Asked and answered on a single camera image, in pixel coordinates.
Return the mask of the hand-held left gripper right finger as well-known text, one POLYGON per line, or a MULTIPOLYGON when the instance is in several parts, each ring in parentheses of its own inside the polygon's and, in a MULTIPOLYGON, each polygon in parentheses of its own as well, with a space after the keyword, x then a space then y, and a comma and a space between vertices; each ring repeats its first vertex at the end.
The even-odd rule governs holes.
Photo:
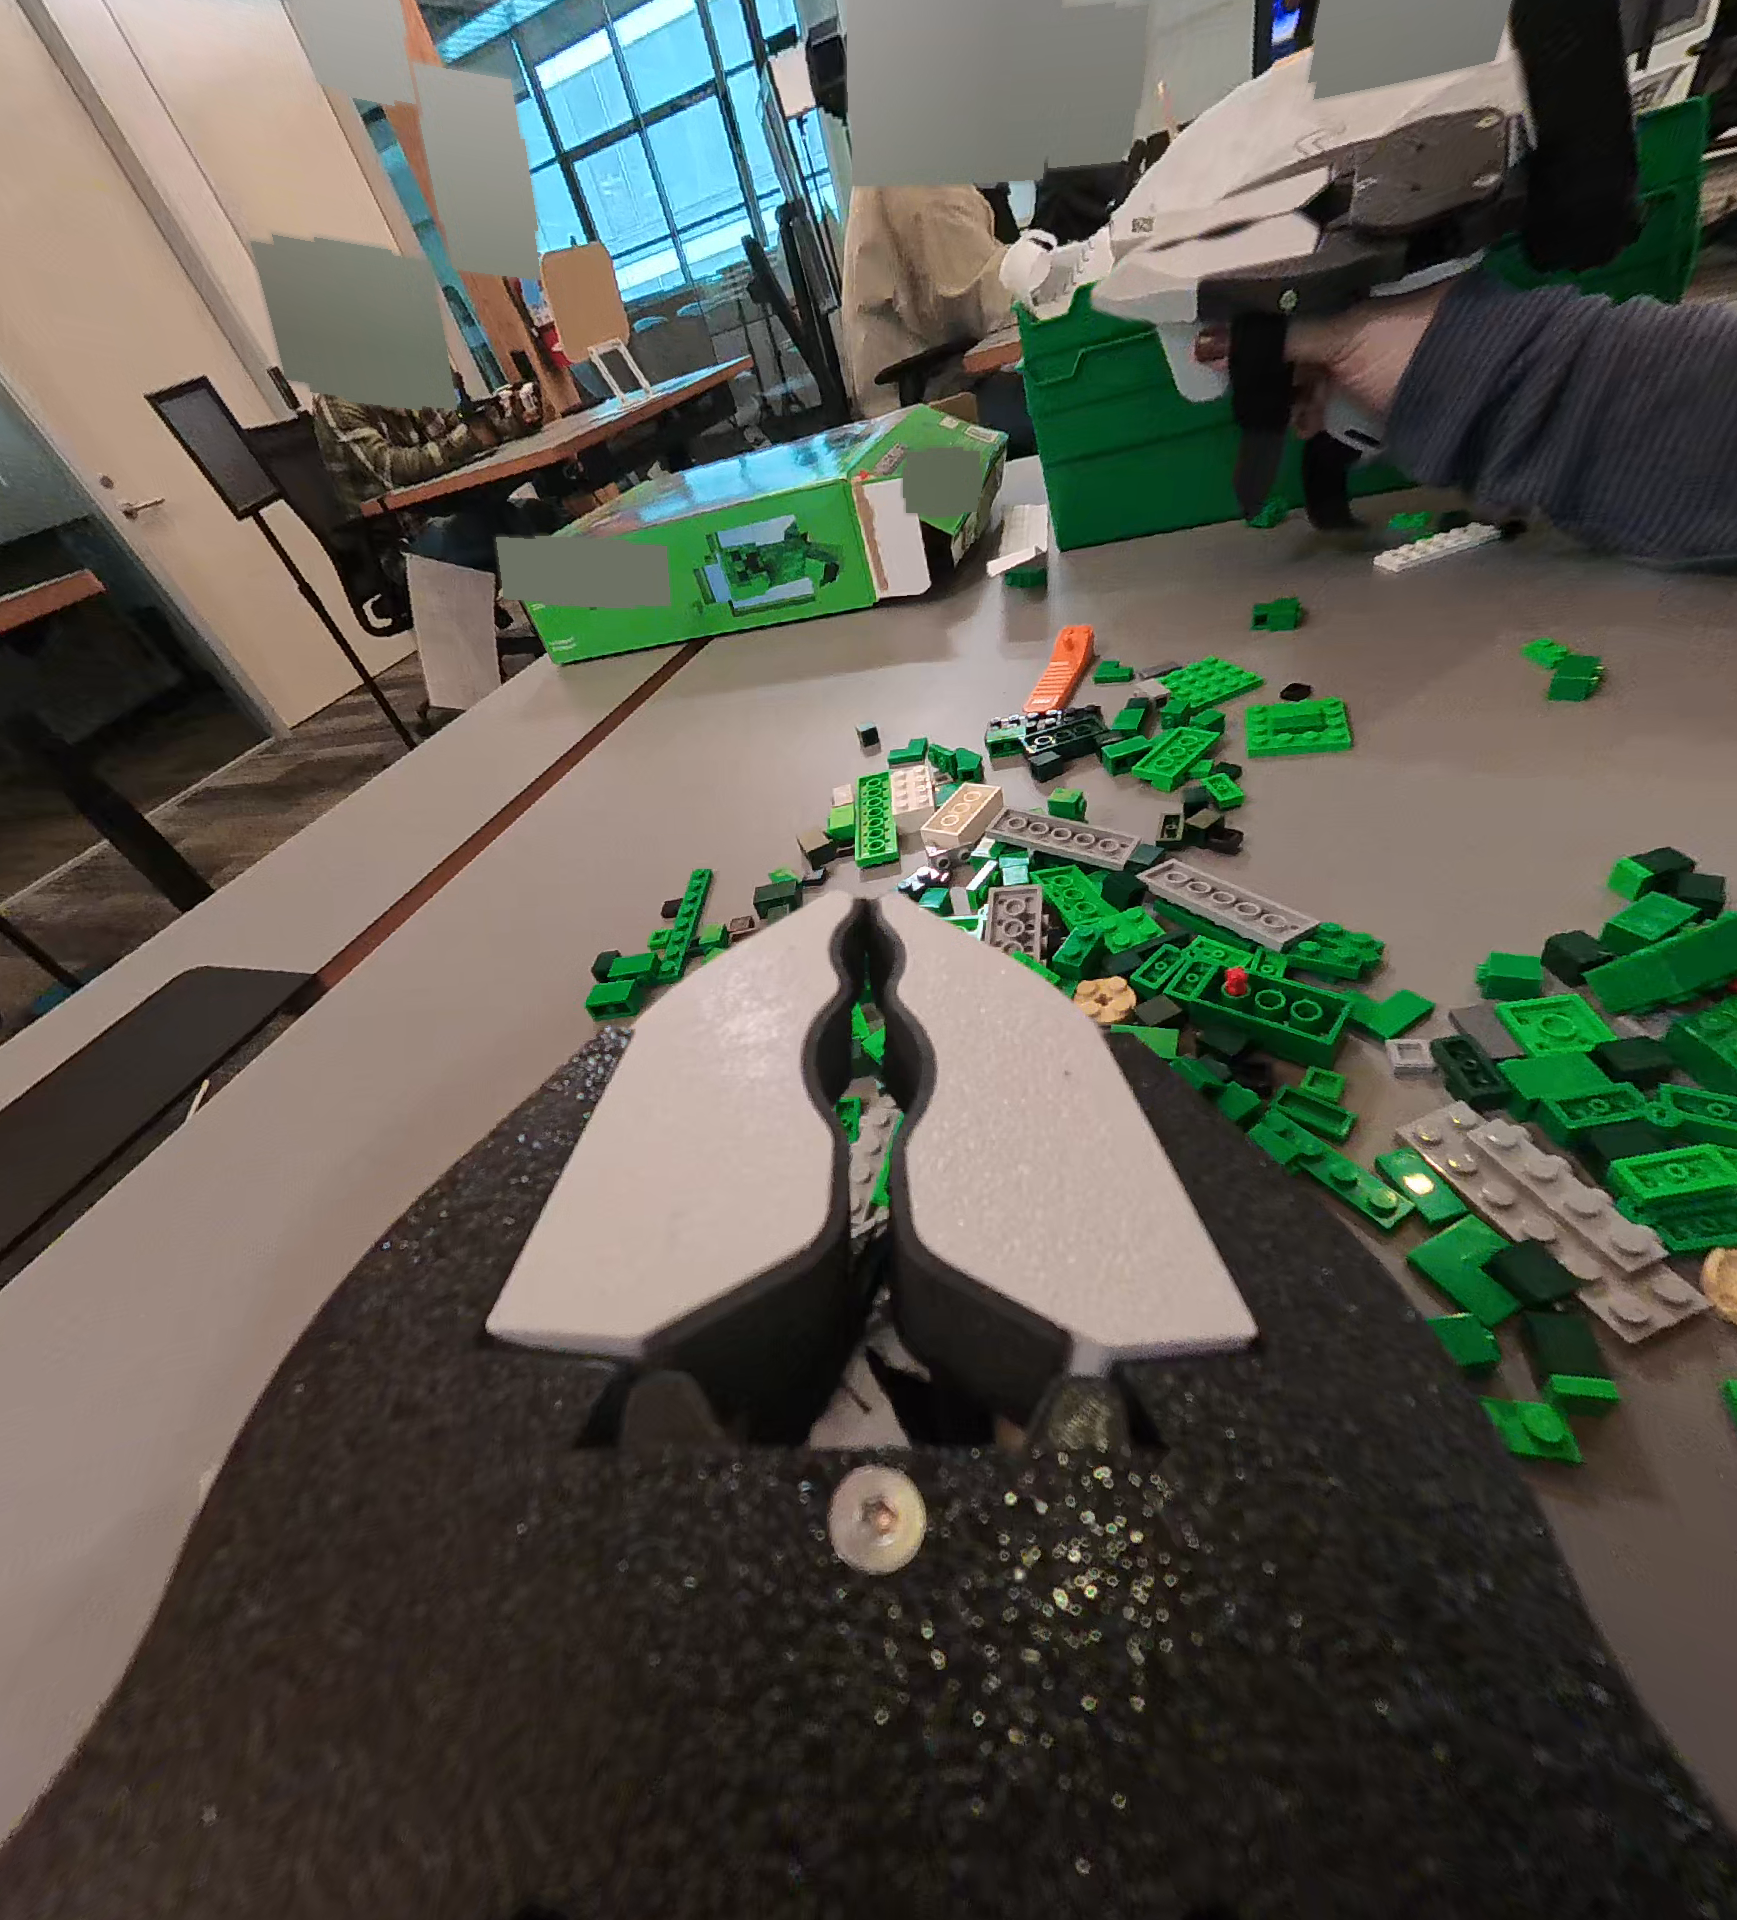
POLYGON ((1237 1351, 1256 1320, 1100 1027, 1016 956, 876 902, 905 1122, 890 1290, 941 1379, 1100 1379, 1237 1351))

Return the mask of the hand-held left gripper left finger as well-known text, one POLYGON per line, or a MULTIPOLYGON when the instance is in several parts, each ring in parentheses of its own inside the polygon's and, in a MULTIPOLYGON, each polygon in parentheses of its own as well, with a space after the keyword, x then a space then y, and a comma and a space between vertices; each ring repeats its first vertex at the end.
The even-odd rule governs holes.
POLYGON ((487 1313, 496 1341, 656 1366, 844 1356, 832 1105, 865 910, 794 910, 641 1016, 487 1313))

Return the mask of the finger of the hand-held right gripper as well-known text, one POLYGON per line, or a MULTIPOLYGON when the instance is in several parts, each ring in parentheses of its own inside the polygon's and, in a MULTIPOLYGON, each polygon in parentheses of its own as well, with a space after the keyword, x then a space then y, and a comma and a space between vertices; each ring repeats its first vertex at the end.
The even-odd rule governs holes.
POLYGON ((1306 262, 1322 216, 1310 206, 1331 188, 1325 160, 1209 204, 1160 204, 1111 228, 1107 295, 1200 295, 1205 284, 1306 262))
POLYGON ((1134 233, 1090 292, 1096 313, 1148 323, 1295 319, 1352 300, 1352 231, 1321 222, 1228 222, 1134 233))

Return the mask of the white toy brick piece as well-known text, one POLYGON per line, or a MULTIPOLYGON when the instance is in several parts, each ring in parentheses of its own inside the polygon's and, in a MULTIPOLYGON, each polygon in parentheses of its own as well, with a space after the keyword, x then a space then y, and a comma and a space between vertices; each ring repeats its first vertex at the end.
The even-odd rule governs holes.
POLYGON ((998 276, 1014 305, 1046 319, 1062 313, 1078 285, 1103 277, 1114 264, 1111 228, 1100 225, 1080 241, 1027 228, 1003 252, 998 276))

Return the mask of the pile of green toy bricks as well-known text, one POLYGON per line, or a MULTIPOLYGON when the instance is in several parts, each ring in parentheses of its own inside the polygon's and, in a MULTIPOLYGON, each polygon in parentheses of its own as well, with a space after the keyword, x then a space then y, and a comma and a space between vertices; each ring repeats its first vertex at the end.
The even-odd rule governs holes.
MULTIPOLYGON (((691 958, 727 952, 800 908, 839 861, 876 875, 915 845, 915 869, 890 895, 980 944, 987 891, 1039 884, 1046 950, 1025 965, 1071 1001, 1082 980, 1126 977, 1134 1016, 1096 1024, 1103 1034, 1146 1046, 1275 1164, 1335 1193, 1368 1227, 1431 1225, 1408 1263, 1457 1304, 1431 1330, 1483 1374, 1498 1360, 1497 1330, 1521 1323, 1542 1397, 1486 1397, 1483 1408, 1508 1451, 1575 1461, 1569 1417, 1619 1401, 1592 1321, 1607 1326, 1544 1246, 1495 1229, 1395 1131, 1450 1102, 1526 1125, 1630 1221, 1654 1229, 1670 1267, 1700 1287, 1706 1251, 1737 1246, 1737 906, 1724 877, 1670 845, 1617 860, 1607 885, 1619 906, 1600 927, 1555 931, 1538 954, 1489 954, 1474 976, 1480 1001, 1457 1008, 1450 1031, 1425 1037, 1431 999, 1365 993, 1385 959, 1373 934, 1318 919, 1314 934, 1269 952, 1144 893, 1139 875, 1159 860, 1209 869, 1209 856, 1243 845, 1228 814, 1244 791, 1239 767, 1219 756, 1228 729, 1220 704, 1261 680, 1213 657, 1164 683, 1166 699, 1134 699, 1111 725, 1082 704, 993 721, 985 754, 925 737, 898 745, 888 765, 836 787, 823 825, 798 841, 803 869, 774 869, 747 916, 703 925, 713 873, 692 869, 648 952, 594 964, 592 1018, 641 1012, 691 958), (987 833, 965 849, 925 845, 929 814, 966 781, 998 786, 1005 807, 1114 828, 1140 848, 1126 869, 1103 872, 987 833), (1247 1001, 1222 997, 1228 965, 1250 967, 1247 1001)), ((874 972, 859 997, 852 1070, 879 1072, 895 1114, 873 1202, 892 1236, 905 1114, 884 1065, 874 972)))

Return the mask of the person's right forearm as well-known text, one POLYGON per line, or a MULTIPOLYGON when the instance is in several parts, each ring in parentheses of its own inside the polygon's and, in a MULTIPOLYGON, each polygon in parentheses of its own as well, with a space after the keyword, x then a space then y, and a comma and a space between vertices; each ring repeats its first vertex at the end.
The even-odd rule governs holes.
POLYGON ((1640 563, 1737 565, 1737 305, 1457 277, 1387 442, 1417 482, 1640 563))

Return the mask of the grey desk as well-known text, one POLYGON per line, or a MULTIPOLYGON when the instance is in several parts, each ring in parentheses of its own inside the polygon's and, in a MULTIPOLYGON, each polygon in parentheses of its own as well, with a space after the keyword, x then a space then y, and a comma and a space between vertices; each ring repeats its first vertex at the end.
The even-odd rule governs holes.
POLYGON ((1258 1434, 1153 1375, 1132 1460, 922 1451, 860 1578, 843 1451, 584 1447, 483 1341, 620 1044, 582 1016, 701 861, 785 857, 859 716, 965 741, 1074 611, 1346 702, 1250 763, 1263 891, 1474 999, 1669 844, 1737 906, 1737 577, 1529 537, 1417 577, 1300 536, 1068 559, 714 643, 0 1293, 0 1916, 1666 1916, 1660 1776, 1517 1725, 1646 1704, 1737 1832, 1737 1435, 1711 1321, 1586 1463, 1505 1456, 1313 1187, 1189 1172, 1279 1302, 1258 1434), (1217 1454, 1241 1470, 1217 1490, 1217 1454))

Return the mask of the person's right hand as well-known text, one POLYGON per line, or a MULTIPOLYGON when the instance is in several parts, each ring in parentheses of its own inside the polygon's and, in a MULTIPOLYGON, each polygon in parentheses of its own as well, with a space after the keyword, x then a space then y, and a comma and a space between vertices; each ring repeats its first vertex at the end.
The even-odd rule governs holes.
POLYGON ((1385 444, 1395 396, 1450 287, 1441 282, 1339 313, 1293 319, 1285 337, 1293 432, 1313 440, 1346 423, 1352 440, 1385 444))

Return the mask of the white plastic bag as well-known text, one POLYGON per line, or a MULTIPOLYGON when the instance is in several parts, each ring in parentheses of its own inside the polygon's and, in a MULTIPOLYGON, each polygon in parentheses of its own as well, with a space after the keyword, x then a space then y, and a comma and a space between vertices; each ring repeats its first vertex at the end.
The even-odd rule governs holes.
POLYGON ((1313 51, 1276 61, 1207 107, 1169 144, 1119 207, 1139 222, 1155 209, 1190 209, 1275 175, 1295 161, 1468 107, 1522 111, 1513 53, 1443 74, 1316 97, 1313 51))

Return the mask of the green plastic crate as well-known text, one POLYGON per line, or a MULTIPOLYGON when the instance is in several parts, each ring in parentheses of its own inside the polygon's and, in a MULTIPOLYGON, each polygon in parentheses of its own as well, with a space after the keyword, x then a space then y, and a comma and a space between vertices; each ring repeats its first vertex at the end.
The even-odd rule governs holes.
MULTIPOLYGON (((1709 101, 1640 113, 1642 225, 1613 262, 1538 273, 1519 241, 1486 255, 1505 284, 1572 284, 1622 302, 1676 304, 1695 273, 1709 101)), ((1146 537, 1237 518, 1239 433, 1227 396, 1190 399, 1169 367, 1157 325, 1092 307, 1080 285, 1048 319, 1020 319, 1025 397, 1061 550, 1146 537)))

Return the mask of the long narrow grey plate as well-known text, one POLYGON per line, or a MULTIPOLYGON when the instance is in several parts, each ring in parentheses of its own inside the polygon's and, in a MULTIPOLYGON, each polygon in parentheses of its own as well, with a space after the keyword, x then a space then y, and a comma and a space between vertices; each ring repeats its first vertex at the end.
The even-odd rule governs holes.
POLYGON ((1269 952, 1285 952, 1321 925, 1310 913, 1180 857, 1159 860, 1144 867, 1139 879, 1151 899, 1160 899, 1269 952))
POLYGON ((1001 848, 1103 872, 1126 869, 1140 848, 1139 838, 1124 830, 1100 828, 1032 807, 1003 807, 985 832, 1001 848))

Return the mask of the white long toy plate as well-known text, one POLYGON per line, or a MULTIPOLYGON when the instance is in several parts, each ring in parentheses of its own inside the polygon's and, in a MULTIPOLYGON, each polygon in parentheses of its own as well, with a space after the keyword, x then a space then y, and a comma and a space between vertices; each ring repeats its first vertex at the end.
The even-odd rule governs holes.
POLYGON ((1505 540, 1498 523, 1470 520, 1461 526, 1388 545, 1373 559, 1377 573, 1398 577, 1428 565, 1466 557, 1505 540))

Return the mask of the orange brick separator tool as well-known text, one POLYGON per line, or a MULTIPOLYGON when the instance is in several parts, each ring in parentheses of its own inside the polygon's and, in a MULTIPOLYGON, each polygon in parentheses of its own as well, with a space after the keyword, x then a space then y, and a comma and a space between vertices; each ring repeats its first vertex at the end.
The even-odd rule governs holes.
POLYGON ((1072 704, 1095 662, 1095 630, 1089 624, 1068 624, 1053 639, 1050 656, 1023 699, 1025 716, 1044 716, 1072 704))

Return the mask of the black office chair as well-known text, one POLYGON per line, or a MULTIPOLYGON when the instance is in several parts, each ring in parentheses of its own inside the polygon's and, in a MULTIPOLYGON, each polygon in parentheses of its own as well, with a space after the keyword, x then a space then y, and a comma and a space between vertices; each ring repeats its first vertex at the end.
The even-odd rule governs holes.
MULTIPOLYGON (((825 241, 816 238, 809 206, 788 196, 777 207, 779 255, 785 276, 770 264, 773 255, 753 236, 742 238, 742 252, 751 270, 749 293, 759 300, 764 317, 780 323, 785 339, 800 355, 816 389, 816 399, 793 413, 818 427, 841 427, 857 419, 851 389, 844 377, 841 351, 834 344, 832 312, 816 295, 814 267, 827 262, 825 241)), ((975 333, 962 333, 903 360, 890 362, 876 374, 876 385, 888 389, 900 406, 925 399, 929 381, 943 371, 962 371, 965 360, 976 347, 975 333)))
POLYGON ((395 523, 361 518, 341 497, 310 416, 243 426, 239 436, 286 505, 326 550, 360 627, 376 637, 411 631, 395 523))

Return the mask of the green cardboard box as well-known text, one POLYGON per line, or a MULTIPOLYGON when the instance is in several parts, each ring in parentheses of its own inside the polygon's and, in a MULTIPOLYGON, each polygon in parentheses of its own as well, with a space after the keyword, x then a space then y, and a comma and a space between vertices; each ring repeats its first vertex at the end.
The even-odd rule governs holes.
POLYGON ((918 402, 642 480, 560 528, 578 585, 521 597, 556 666, 925 597, 985 537, 1003 432, 918 402))

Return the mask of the wide long light grey plate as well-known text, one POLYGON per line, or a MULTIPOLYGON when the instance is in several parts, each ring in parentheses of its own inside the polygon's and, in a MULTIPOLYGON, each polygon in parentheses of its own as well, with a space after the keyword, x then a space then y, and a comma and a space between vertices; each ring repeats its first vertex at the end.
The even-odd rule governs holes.
POLYGON ((1640 1344, 1711 1311, 1697 1284, 1670 1267, 1659 1234, 1617 1210, 1603 1187, 1508 1115, 1450 1102, 1402 1122, 1395 1140, 1418 1151, 1497 1231, 1544 1246, 1608 1331, 1640 1344))

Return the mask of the white paper sheet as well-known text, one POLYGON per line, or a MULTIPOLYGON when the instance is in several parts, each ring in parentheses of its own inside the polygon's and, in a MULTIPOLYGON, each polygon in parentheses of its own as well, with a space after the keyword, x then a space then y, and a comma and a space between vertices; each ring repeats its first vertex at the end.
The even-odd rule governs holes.
POLYGON ((496 573, 409 554, 403 580, 426 706, 464 711, 499 685, 496 573))

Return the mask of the black flat panel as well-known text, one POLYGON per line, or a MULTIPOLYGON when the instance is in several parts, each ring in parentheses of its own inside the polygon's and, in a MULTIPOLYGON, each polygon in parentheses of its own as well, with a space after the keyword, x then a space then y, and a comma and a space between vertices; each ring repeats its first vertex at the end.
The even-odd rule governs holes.
POLYGON ((264 1025, 310 972, 194 967, 163 981, 0 1110, 0 1260, 264 1025))

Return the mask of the black sign stand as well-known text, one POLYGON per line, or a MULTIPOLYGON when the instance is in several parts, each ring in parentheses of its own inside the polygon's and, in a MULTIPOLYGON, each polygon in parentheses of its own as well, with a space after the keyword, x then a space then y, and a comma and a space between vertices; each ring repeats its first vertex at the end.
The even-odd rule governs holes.
POLYGON ((381 718, 388 721, 391 731, 399 737, 399 743, 408 751, 411 751, 416 747, 416 734, 408 729, 408 725, 399 718, 399 711, 385 697, 379 683, 370 673, 360 653, 354 650, 348 633, 339 627, 339 624, 336 621, 336 616, 327 609, 327 604, 324 602, 320 592, 303 576, 302 565, 290 556, 290 552, 283 548, 283 544, 268 523, 266 515, 274 507, 286 507, 290 514, 294 512, 286 505, 286 502, 279 497, 277 488, 268 480, 264 469, 252 458, 245 442, 239 436, 239 427, 243 426, 237 419, 233 419, 226 399, 217 394, 217 389, 211 385, 208 375, 198 375, 185 381, 177 381, 174 385, 145 394, 143 399, 149 406, 149 410, 155 413, 160 423, 175 440, 175 444, 181 446, 190 461, 196 467, 199 467, 199 472, 208 480, 208 485, 229 510, 233 520, 252 523, 256 528, 256 531, 272 550, 274 557, 277 559, 286 576, 296 585, 307 609, 314 614, 314 618, 320 621, 320 625, 327 633, 334 647, 351 667, 351 673, 358 680, 358 683, 371 697, 381 718))

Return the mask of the white door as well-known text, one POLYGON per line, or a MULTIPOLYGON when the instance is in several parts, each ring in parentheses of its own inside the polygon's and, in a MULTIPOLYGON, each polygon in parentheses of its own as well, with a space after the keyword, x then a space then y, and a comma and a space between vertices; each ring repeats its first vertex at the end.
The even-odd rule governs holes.
POLYGON ((143 404, 223 371, 219 335, 87 110, 16 3, 0 3, 0 385, 102 528, 266 731, 287 727, 261 544, 143 404))

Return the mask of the window wall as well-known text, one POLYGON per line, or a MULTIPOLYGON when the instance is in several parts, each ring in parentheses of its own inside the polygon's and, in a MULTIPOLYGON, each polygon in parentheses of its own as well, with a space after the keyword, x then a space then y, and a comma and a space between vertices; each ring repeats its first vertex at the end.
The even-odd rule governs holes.
POLYGON ((422 2, 439 59, 512 85, 544 252, 600 243, 630 310, 774 249, 780 206, 839 218, 809 111, 764 115, 764 56, 832 3, 422 2))

